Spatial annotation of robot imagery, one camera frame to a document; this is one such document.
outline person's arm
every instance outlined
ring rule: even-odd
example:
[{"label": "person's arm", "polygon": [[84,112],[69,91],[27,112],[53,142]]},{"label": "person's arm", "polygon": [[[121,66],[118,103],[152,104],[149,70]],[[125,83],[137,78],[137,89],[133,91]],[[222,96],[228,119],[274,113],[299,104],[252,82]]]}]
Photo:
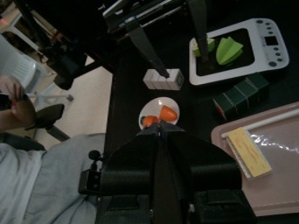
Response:
[{"label": "person's arm", "polygon": [[31,101],[14,77],[0,75],[0,91],[9,96],[13,106],[0,111],[0,132],[33,125],[35,113]]}]

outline orange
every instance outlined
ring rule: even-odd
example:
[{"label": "orange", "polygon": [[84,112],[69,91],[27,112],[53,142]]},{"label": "orange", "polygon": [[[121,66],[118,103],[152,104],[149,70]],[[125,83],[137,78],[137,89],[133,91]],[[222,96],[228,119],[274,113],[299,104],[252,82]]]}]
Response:
[{"label": "orange", "polygon": [[164,120],[166,122],[172,122],[177,119],[177,114],[169,107],[162,105],[161,110],[160,110],[158,119]]},{"label": "orange", "polygon": [[154,115],[142,116],[140,123],[142,124],[144,128],[146,128],[152,125],[152,123],[158,123],[158,119]]}]

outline white box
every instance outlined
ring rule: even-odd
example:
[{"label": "white box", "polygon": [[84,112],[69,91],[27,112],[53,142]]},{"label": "white box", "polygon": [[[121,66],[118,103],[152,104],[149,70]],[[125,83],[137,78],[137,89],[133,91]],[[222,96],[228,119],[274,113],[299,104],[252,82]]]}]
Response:
[{"label": "white box", "polygon": [[174,68],[169,72],[169,78],[166,79],[170,90],[180,90],[182,86],[182,73],[181,70]]},{"label": "white box", "polygon": [[152,76],[150,82],[153,84],[154,89],[164,89],[164,87],[158,81],[158,77],[160,77],[160,74],[153,69],[153,76]]},{"label": "white box", "polygon": [[[169,75],[170,75],[170,71],[172,71],[172,69],[166,69],[166,73]],[[160,84],[162,86],[162,89],[164,90],[172,90],[170,87],[169,87],[169,85],[168,85],[166,80],[168,80],[168,78],[165,79],[161,75],[158,76],[158,82],[160,82]]]},{"label": "white box", "polygon": [[146,69],[146,72],[144,74],[144,84],[146,85],[146,87],[149,89],[154,89],[154,85],[150,82],[150,79],[153,77],[153,73],[154,73],[154,70],[153,69]]}]

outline gray shirt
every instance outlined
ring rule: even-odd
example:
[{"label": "gray shirt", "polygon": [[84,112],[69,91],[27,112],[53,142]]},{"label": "gray shirt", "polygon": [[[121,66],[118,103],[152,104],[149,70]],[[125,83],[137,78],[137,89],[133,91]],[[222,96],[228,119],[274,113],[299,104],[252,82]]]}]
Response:
[{"label": "gray shirt", "polygon": [[15,150],[0,143],[0,223],[22,222],[42,153]]}]

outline digital kitchen scale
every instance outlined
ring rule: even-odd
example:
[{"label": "digital kitchen scale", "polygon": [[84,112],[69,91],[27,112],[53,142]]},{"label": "digital kitchen scale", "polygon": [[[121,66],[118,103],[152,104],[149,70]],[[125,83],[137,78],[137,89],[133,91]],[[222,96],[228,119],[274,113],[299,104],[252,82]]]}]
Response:
[{"label": "digital kitchen scale", "polygon": [[[214,39],[208,62],[201,63],[201,58],[193,56],[192,41],[189,43],[189,81],[194,86],[276,70],[288,64],[285,43],[276,23],[268,18],[250,18],[206,35]],[[242,45],[242,53],[229,64],[220,66],[216,61],[217,45],[220,39],[228,37]]]}]

